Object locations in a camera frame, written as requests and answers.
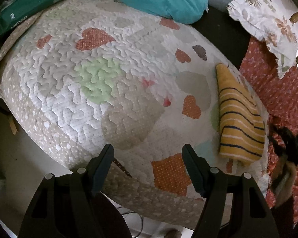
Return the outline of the yellow striped knit sweater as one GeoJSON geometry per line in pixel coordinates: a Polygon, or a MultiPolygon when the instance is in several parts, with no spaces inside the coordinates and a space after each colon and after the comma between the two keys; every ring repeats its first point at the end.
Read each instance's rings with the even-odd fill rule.
{"type": "Polygon", "coordinates": [[[218,64],[219,154],[243,164],[258,161],[264,152],[265,128],[257,104],[228,66],[218,64]]]}

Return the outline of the white quilted heart blanket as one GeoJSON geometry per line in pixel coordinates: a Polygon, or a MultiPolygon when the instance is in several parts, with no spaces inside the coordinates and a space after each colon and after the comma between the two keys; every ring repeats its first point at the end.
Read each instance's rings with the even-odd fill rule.
{"type": "Polygon", "coordinates": [[[183,145],[268,189],[268,139],[245,165],[219,153],[219,103],[266,131],[268,113],[235,66],[191,26],[118,0],[65,0],[21,23],[0,51],[0,98],[30,138],[77,170],[107,143],[103,192],[143,216],[193,228],[204,200],[183,145]]]}

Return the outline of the red dotted bedsheet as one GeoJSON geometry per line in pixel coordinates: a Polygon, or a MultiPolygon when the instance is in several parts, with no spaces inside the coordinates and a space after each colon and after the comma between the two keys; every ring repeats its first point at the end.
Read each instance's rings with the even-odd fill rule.
{"type": "MultiPolygon", "coordinates": [[[[282,79],[278,78],[275,56],[264,42],[251,37],[240,66],[240,73],[255,90],[269,113],[269,125],[287,127],[298,134],[298,68],[291,67],[282,79]]],[[[269,144],[269,175],[277,163],[277,155],[269,144]]],[[[298,222],[298,165],[293,192],[293,222],[298,222]]]]}

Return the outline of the white floral cloth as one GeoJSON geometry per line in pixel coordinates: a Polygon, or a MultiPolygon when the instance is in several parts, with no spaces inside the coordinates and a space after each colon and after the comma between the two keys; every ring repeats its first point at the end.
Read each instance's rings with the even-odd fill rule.
{"type": "Polygon", "coordinates": [[[229,16],[258,41],[264,42],[276,57],[278,78],[297,64],[298,39],[290,21],[273,0],[233,0],[229,16]]]}

